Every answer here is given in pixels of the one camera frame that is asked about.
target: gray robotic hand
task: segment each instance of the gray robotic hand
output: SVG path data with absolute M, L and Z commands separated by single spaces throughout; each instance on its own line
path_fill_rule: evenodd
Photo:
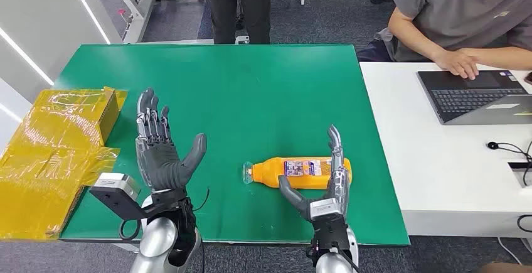
M 279 176 L 279 189 L 301 216 L 312 223 L 314 238 L 307 256 L 318 273 L 357 273 L 358 245 L 346 222 L 349 172 L 344 167 L 340 133 L 330 126 L 331 177 L 327 191 L 318 199 L 307 199 L 294 190 L 286 176 Z
M 205 155 L 206 136 L 196 135 L 190 152 L 181 161 L 170 134 L 170 109 L 164 106 L 159 116 L 158 103 L 151 88 L 141 93 L 137 103 L 139 135 L 135 142 L 139 170 L 152 191 L 184 190 Z
M 318 209 L 313 205 L 323 205 L 325 201 L 335 204 L 343 217 L 345 218 L 349 201 L 349 172 L 344 167 L 344 153 L 340 134 L 335 126 L 330 126 L 327 130 L 329 138 L 329 147 L 331 148 L 331 178 L 327 184 L 327 192 L 319 199 L 304 198 L 298 191 L 294 190 L 286 176 L 279 176 L 279 188 L 287 200 L 297 209 L 301 216 L 312 222 L 313 218 L 318 215 Z

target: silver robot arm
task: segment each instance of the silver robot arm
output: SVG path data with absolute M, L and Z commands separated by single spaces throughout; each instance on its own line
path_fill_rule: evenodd
M 331 177 L 320 199 L 304 198 L 286 176 L 279 176 L 279 189 L 301 216 L 312 223 L 314 238 L 310 253 L 317 273 L 358 273 L 358 244 L 346 223 L 349 200 L 348 170 L 344 167 L 341 138 L 335 126 L 327 132 L 331 141 Z
M 206 136 L 196 135 L 188 155 L 180 160 L 170 134 L 169 108 L 157 111 L 159 99 L 149 88 L 137 103 L 135 139 L 137 163 L 151 192 L 140 207 L 140 188 L 124 174 L 105 173 L 90 192 L 124 221 L 119 229 L 123 240 L 132 240 L 143 227 L 140 251 L 131 273 L 182 273 L 188 260 L 201 247 L 193 206 L 186 185 L 206 152 Z M 125 236 L 125 222 L 137 221 L 137 228 Z

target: gray carpet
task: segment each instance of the gray carpet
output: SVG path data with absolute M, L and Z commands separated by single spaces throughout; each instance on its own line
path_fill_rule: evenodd
M 518 239 L 504 239 L 525 264 Z M 207 245 L 205 272 L 314 272 L 302 247 Z M 128 272 L 135 254 L 109 244 L 0 242 L 0 272 Z M 495 238 L 412 237 L 409 247 L 361 247 L 363 273 L 466 273 L 490 262 L 514 262 Z M 188 272 L 201 272 L 201 254 Z
M 121 0 L 102 0 L 122 33 L 117 10 Z M 156 4 L 144 41 L 212 38 L 210 11 L 204 1 L 162 1 Z M 386 26 L 392 4 L 368 0 L 272 0 L 274 43 L 352 43 L 364 47 Z M 504 243 L 526 264 L 532 254 L 520 240 Z M 135 255 L 109 244 L 0 242 L 0 272 L 128 272 Z M 463 273 L 492 261 L 513 262 L 495 238 L 412 237 L 409 247 L 362 247 L 364 273 Z M 190 272 L 201 272 L 201 256 Z M 208 245 L 205 272 L 313 272 L 302 247 Z
M 363 48 L 386 27 L 392 3 L 370 0 L 272 0 L 272 43 L 347 43 Z M 203 13 L 198 39 L 212 38 L 210 10 Z
M 125 9 L 125 16 L 130 11 L 122 0 L 101 0 L 107 13 L 122 36 L 125 22 L 118 13 Z M 143 41 L 179 41 L 195 40 L 198 36 L 203 15 L 204 0 L 168 0 L 155 3 L 152 15 L 144 33 Z

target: orange bottle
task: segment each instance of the orange bottle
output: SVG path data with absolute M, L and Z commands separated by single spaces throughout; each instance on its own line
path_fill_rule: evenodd
M 353 179 L 351 163 L 344 159 L 344 166 L 349 171 L 349 183 Z M 272 158 L 263 163 L 246 162 L 242 166 L 244 183 L 263 183 L 278 188 L 278 177 L 288 177 L 293 188 L 308 190 L 325 190 L 331 176 L 331 157 Z

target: green tabletop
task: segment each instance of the green tabletop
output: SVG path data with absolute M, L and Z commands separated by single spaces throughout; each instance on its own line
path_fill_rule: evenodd
M 353 165 L 348 222 L 358 241 L 409 244 L 351 45 L 83 45 L 54 87 L 103 86 L 129 91 L 106 146 L 121 148 L 114 172 L 139 184 L 134 139 L 142 90 L 152 87 L 161 104 L 170 106 L 181 156 L 197 133 L 206 133 L 207 153 L 187 186 L 196 206 L 210 188 L 208 201 L 196 212 L 205 240 L 309 242 L 311 224 L 278 189 L 245 185 L 242 164 L 276 156 L 328 156 L 327 128 L 334 123 Z M 143 186 L 138 201 L 148 194 Z M 85 192 L 61 239 L 117 239 L 119 224 L 119 217 Z

